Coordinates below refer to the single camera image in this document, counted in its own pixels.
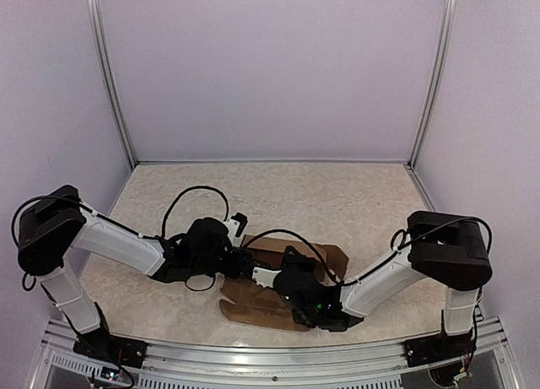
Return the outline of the brown cardboard box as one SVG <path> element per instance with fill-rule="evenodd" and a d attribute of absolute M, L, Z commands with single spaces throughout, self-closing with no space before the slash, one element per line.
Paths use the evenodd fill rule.
<path fill-rule="evenodd" d="M 240 243 L 251 260 L 247 273 L 225 278 L 220 289 L 228 321 L 291 332 L 345 332 L 363 321 L 343 311 L 340 288 L 327 284 L 327 271 L 338 278 L 347 271 L 348 257 L 338 246 L 251 239 Z"/>

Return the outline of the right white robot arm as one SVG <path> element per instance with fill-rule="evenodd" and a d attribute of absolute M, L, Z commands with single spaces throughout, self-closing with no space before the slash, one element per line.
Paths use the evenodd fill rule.
<path fill-rule="evenodd" d="M 273 290 L 300 325 L 345 332 L 395 294 L 432 279 L 445 286 L 445 306 L 443 331 L 433 337 L 431 349 L 448 359 L 472 331 L 479 292 L 492 278 L 493 232 L 478 217 L 417 211 L 398 233 L 402 239 L 391 240 L 387 255 L 347 282 L 327 286 L 312 273 L 287 266 L 274 278 Z"/>

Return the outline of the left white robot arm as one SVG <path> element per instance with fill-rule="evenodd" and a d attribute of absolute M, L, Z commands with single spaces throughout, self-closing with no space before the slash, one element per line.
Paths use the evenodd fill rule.
<path fill-rule="evenodd" d="M 223 220 L 204 217 L 188 231 L 145 235 L 92 208 L 78 189 L 64 185 L 22 203 L 11 220 L 19 267 L 46 292 L 72 329 L 100 359 L 117 352 L 99 305 L 84 290 L 69 259 L 74 252 L 121 264 L 162 284 L 197 276 L 249 278 L 253 259 L 237 246 L 246 225 L 238 213 Z"/>

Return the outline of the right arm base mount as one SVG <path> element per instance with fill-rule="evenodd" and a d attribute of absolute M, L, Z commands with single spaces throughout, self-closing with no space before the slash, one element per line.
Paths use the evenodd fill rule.
<path fill-rule="evenodd" d="M 445 312 L 441 312 L 440 332 L 423 338 L 412 338 L 403 343 L 408 367 L 433 364 L 456 357 L 471 360 L 477 349 L 478 325 L 472 319 L 471 329 L 451 336 L 446 332 Z"/>

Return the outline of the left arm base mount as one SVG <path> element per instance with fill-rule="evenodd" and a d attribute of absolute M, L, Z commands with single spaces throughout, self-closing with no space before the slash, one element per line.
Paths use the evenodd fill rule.
<path fill-rule="evenodd" d="M 91 359 L 110 362 L 114 365 L 140 369 L 147 353 L 148 343 L 133 338 L 111 334 L 101 308 L 94 303 L 99 316 L 99 325 L 91 332 L 81 333 L 68 318 L 67 322 L 76 335 L 73 351 Z"/>

